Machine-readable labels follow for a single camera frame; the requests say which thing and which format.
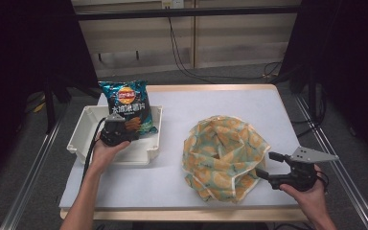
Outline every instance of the table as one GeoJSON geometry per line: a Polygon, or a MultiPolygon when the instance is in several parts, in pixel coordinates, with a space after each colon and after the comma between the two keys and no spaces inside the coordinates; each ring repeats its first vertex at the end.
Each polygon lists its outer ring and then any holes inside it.
{"type": "MultiPolygon", "coordinates": [[[[245,121],[250,121],[252,126],[254,126],[270,146],[272,146],[271,150],[290,154],[298,147],[298,140],[295,137],[288,115],[283,107],[277,89],[273,85],[149,85],[147,89],[149,92],[150,104],[166,105],[164,106],[160,135],[160,154],[153,163],[150,163],[146,171],[148,176],[152,176],[155,173],[159,173],[158,175],[160,175],[160,172],[157,172],[156,166],[161,164],[163,159],[167,159],[167,153],[164,152],[164,150],[173,150],[168,149],[171,147],[168,147],[167,140],[174,142],[172,145],[176,145],[175,141],[177,140],[175,140],[175,138],[170,138],[172,134],[169,133],[167,127],[167,125],[173,126],[173,124],[169,123],[171,121],[169,120],[169,112],[173,112],[175,103],[183,104],[188,100],[193,103],[196,110],[183,112],[182,115],[184,117],[185,115],[189,116],[189,114],[191,114],[192,119],[199,119],[197,115],[200,117],[205,116],[204,113],[207,113],[205,111],[208,111],[210,107],[217,108],[217,106],[221,106],[218,108],[219,111],[222,111],[221,114],[226,113],[226,115],[233,115],[227,114],[230,111],[225,111],[225,108],[236,107],[234,113],[241,114],[245,121]],[[205,104],[202,103],[205,100],[210,100],[208,102],[211,106],[205,106],[205,104]]],[[[180,133],[179,135],[181,138],[185,138],[187,133],[180,133]]],[[[181,138],[177,138],[177,143],[184,140],[181,138]]],[[[177,151],[182,150],[182,146],[176,148],[175,150],[177,151]]],[[[168,166],[166,169],[171,171],[171,173],[165,173],[166,175],[174,176],[176,173],[179,174],[177,171],[180,165],[171,167],[171,165],[169,165],[171,163],[170,158],[166,162],[165,164],[168,166]]],[[[271,173],[287,173],[287,170],[289,171],[289,167],[286,164],[273,163],[273,161],[270,160],[267,160],[266,163],[267,170],[271,173]]],[[[116,173],[110,173],[112,171],[118,171],[118,174],[124,174],[124,171],[130,171],[126,176],[143,173],[140,169],[121,169],[120,167],[117,169],[116,167],[110,167],[108,170],[109,172],[106,172],[107,175],[103,176],[103,180],[113,181],[111,176],[116,173]]],[[[62,218],[65,218],[67,215],[68,208],[71,206],[74,200],[73,198],[75,198],[78,192],[79,182],[73,181],[71,178],[73,177],[73,173],[80,172],[81,165],[76,161],[60,203],[60,206],[62,206],[60,211],[62,218]]],[[[126,198],[129,199],[129,196],[134,196],[133,190],[130,190],[134,188],[134,185],[130,185],[132,183],[124,183],[121,180],[123,180],[123,178],[120,177],[118,180],[118,182],[120,182],[118,184],[119,186],[113,186],[112,183],[107,183],[105,187],[108,191],[109,189],[113,190],[109,192],[109,194],[114,194],[112,192],[119,190],[119,193],[115,194],[124,196],[123,193],[131,192],[131,194],[126,196],[126,198]]],[[[258,183],[240,204],[223,202],[215,202],[212,204],[210,202],[205,203],[199,197],[196,197],[196,193],[185,184],[183,177],[182,180],[174,180],[173,182],[176,183],[174,187],[179,189],[174,191],[180,191],[180,193],[184,191],[180,194],[180,198],[170,195],[162,197],[161,199],[157,197],[157,194],[151,194],[152,196],[146,199],[148,194],[144,194],[142,195],[144,198],[141,200],[143,201],[143,205],[134,204],[135,199],[140,198],[132,198],[126,203],[124,203],[125,200],[120,199],[117,200],[116,204],[109,204],[109,202],[115,202],[114,198],[112,198],[115,195],[106,196],[106,194],[104,194],[105,188],[100,188],[99,195],[103,194],[103,196],[99,197],[97,200],[97,205],[99,205],[99,207],[96,209],[94,219],[131,221],[307,221],[307,218],[301,212],[295,200],[281,191],[271,190],[270,185],[263,180],[258,183]]],[[[140,183],[146,186],[151,185],[153,181],[141,179],[140,183]]],[[[163,183],[156,187],[160,189],[170,188],[163,187],[163,183]]]]}

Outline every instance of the logo on chip bag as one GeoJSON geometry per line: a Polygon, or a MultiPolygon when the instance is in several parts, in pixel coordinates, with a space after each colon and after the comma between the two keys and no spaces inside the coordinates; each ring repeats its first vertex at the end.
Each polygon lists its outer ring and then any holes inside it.
{"type": "Polygon", "coordinates": [[[136,93],[128,86],[121,88],[118,92],[118,99],[122,104],[131,104],[135,98],[136,93]]]}

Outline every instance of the gray floor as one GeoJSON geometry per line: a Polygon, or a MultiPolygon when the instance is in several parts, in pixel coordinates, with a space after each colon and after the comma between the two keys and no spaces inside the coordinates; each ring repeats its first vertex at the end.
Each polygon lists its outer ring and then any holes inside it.
{"type": "MultiPolygon", "coordinates": [[[[190,83],[265,83],[260,78],[264,65],[245,65],[220,68],[208,68],[195,71],[199,76],[209,76],[200,80],[184,76],[179,71],[140,74],[134,76],[103,78],[102,81],[148,80],[149,84],[190,84],[190,83]]],[[[288,91],[288,83],[278,86],[283,103],[291,121],[304,120],[294,96],[288,91]]],[[[96,104],[97,100],[71,89],[74,95],[68,105],[61,123],[57,138],[53,143],[34,185],[34,191],[23,215],[17,223],[17,229],[58,229],[61,225],[58,204],[64,190],[68,173],[75,161],[75,155],[66,150],[66,145],[74,130],[81,110],[85,105],[96,104]]],[[[296,133],[307,129],[306,125],[295,125],[296,133]]],[[[343,165],[355,181],[358,189],[368,203],[368,148],[360,139],[351,135],[349,125],[343,116],[329,103],[325,120],[321,125],[329,137],[333,147],[341,158],[343,165]]],[[[0,226],[8,213],[18,191],[35,161],[35,155],[45,138],[46,115],[44,108],[38,113],[28,113],[10,157],[2,163],[0,170],[0,226]]],[[[318,149],[319,145],[312,133],[299,138],[302,146],[318,149]]],[[[330,213],[339,229],[365,229],[365,225],[357,214],[356,207],[346,196],[345,190],[338,182],[334,170],[329,163],[321,164],[331,180],[327,201],[330,213]]],[[[105,223],[105,229],[130,229],[131,222],[96,221],[96,226],[105,223]]],[[[146,229],[188,229],[188,223],[150,223],[146,229]]]]}

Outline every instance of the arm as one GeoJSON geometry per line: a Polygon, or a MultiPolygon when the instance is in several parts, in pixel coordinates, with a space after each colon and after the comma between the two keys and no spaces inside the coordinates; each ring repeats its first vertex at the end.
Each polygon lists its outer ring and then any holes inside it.
{"type": "Polygon", "coordinates": [[[95,201],[100,185],[101,174],[112,162],[116,153],[126,148],[130,142],[123,142],[116,147],[108,147],[99,140],[95,144],[92,163],[82,181],[79,194],[60,229],[91,229],[95,201]]]}
{"type": "Polygon", "coordinates": [[[315,229],[336,229],[330,215],[328,214],[325,202],[324,185],[321,181],[317,180],[313,187],[305,192],[299,192],[288,184],[280,185],[280,189],[297,200],[304,215],[306,215],[309,221],[315,226],[315,229]]]}

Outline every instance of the snack bag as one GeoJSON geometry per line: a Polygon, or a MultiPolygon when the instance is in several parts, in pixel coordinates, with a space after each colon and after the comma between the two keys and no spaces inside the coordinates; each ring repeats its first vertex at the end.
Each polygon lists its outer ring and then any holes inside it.
{"type": "Polygon", "coordinates": [[[153,126],[145,80],[129,82],[99,81],[107,97],[109,114],[117,113],[126,119],[127,131],[139,134],[157,132],[153,126]]]}

